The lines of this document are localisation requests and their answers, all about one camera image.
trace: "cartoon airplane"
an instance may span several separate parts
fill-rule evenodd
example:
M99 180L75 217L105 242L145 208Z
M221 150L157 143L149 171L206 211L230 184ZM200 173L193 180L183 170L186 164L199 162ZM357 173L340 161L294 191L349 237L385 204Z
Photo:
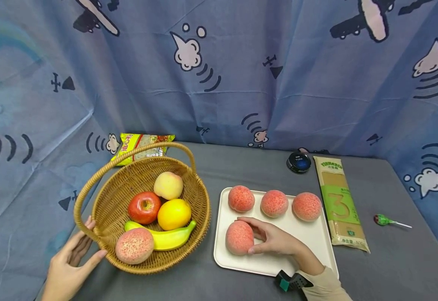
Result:
M358 0L359 15L333 26L329 32L333 38L345 39L359 35L361 29L368 29L372 40L384 41L389 35L386 12L391 12L395 0Z
M102 4L99 0L76 0L85 11L73 22L73 28L81 32L93 32L94 28L100 28L99 23L112 35L119 36L120 31L107 16L100 10Z

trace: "wrist strap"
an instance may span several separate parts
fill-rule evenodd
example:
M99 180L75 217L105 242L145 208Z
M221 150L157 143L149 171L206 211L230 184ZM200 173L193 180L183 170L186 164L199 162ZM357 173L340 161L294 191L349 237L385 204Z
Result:
M289 275L286 274L284 270L280 270L274 282L284 291L300 291L302 288L311 288L312 286L314 286L301 274L294 273L292 277L289 277Z

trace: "tuna can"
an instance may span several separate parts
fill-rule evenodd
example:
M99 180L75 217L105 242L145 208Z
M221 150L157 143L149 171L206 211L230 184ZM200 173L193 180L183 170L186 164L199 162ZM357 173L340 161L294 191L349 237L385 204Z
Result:
M294 152L289 155L286 165L290 171L302 174L311 167L311 159L305 153Z

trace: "lollipop stick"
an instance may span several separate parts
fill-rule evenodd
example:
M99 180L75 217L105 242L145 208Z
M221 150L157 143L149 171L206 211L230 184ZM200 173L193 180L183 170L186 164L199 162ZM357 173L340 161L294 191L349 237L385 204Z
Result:
M400 222L393 222L393 224L397 224L397 225L400 225L400 226L403 226L403 227L406 227L406 228L410 228L410 229L413 228L412 226L408 226L408 225L402 224Z

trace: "wicker basket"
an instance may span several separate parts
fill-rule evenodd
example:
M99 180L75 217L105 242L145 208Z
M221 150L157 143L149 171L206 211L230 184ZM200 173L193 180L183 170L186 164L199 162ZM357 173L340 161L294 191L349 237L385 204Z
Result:
M96 226L93 232L86 228L85 225L83 225L81 216L82 204L93 185L95 185L107 171L117 165L118 162L123 161L123 159L150 148L164 146L180 148L186 152L189 156L192 168L177 159L165 156L139 159L121 168L104 184L95 199L92 209L92 220L96 221ZM171 171L182 177L184 190L182 191L181 198L190 203L192 219L197 222L197 226L183 247L172 251L154 251L145 262L137 265L123 263L118 260L115 255L115 244L120 235L124 232L123 226L125 222L130 220L127 212L129 202L137 193L153 191L155 179L159 174L165 171ZM80 191L73 213L75 222L80 230L85 232L92 240L96 241L101 249L108 250L107 259L111 264L125 272L140 275L162 272L183 260L199 246L210 224L209 194L207 194L202 180L197 175L194 156L186 146L175 142L160 142L146 145L109 162L97 171L96 174L88 180L82 191ZM147 228L161 231L156 221L147 225Z

